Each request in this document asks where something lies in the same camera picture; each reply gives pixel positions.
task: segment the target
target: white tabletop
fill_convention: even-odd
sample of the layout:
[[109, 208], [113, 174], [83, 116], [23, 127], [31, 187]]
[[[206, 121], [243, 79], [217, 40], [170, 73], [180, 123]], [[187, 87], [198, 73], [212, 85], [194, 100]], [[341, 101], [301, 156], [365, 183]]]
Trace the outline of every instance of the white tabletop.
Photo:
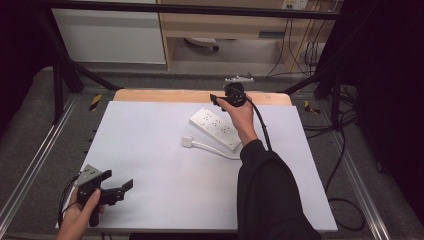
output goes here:
[[[241, 162], [181, 146], [183, 136], [231, 153], [189, 123], [206, 107], [227, 121], [211, 103], [109, 102], [81, 167], [90, 164], [112, 177], [102, 188], [134, 179], [122, 202], [107, 207], [97, 228], [108, 231], [236, 231], [236, 189]], [[336, 231], [323, 186], [292, 106], [258, 105], [273, 150], [292, 170], [304, 213], [318, 231]], [[255, 128], [264, 141], [259, 121]]]

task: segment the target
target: black sweater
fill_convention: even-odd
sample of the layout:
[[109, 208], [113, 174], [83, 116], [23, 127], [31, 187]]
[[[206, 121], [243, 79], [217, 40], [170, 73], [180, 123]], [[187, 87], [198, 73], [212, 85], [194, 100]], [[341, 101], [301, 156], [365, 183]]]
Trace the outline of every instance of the black sweater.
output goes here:
[[260, 140], [242, 149], [237, 187], [240, 240], [321, 239], [303, 214], [289, 167]]

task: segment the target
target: white power strip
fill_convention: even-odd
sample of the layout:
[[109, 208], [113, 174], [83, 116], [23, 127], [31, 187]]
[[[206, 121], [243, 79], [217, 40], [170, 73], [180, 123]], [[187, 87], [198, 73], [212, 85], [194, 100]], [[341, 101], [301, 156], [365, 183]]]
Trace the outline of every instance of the white power strip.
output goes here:
[[230, 150], [241, 142], [233, 124], [204, 107], [191, 116], [190, 122]]

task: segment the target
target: person's left hand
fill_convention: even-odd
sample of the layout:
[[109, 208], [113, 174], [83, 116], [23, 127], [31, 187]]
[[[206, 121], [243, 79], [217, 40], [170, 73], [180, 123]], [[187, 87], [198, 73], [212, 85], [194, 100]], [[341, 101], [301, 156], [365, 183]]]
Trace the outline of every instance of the person's left hand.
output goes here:
[[[77, 201], [78, 188], [75, 188], [71, 194], [69, 203], [72, 204]], [[57, 234], [56, 240], [67, 239], [81, 239], [90, 220], [91, 212], [97, 207], [100, 199], [100, 190], [96, 189], [90, 196], [84, 208], [78, 203], [73, 204], [66, 210], [65, 218], [63, 219], [62, 226]], [[104, 212], [104, 206], [99, 207], [99, 212]]]

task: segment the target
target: person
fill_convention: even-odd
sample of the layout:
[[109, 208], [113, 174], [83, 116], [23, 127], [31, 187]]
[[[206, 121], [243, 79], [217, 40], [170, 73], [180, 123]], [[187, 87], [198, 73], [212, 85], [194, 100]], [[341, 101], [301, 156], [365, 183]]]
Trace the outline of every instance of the person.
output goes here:
[[[230, 115], [243, 145], [237, 185], [238, 239], [321, 239], [303, 214], [291, 170], [258, 138], [252, 104], [247, 101], [241, 107], [233, 107], [219, 98], [217, 102]], [[99, 193], [95, 192], [82, 211], [76, 206], [68, 209], [58, 240], [81, 238], [98, 198]]]

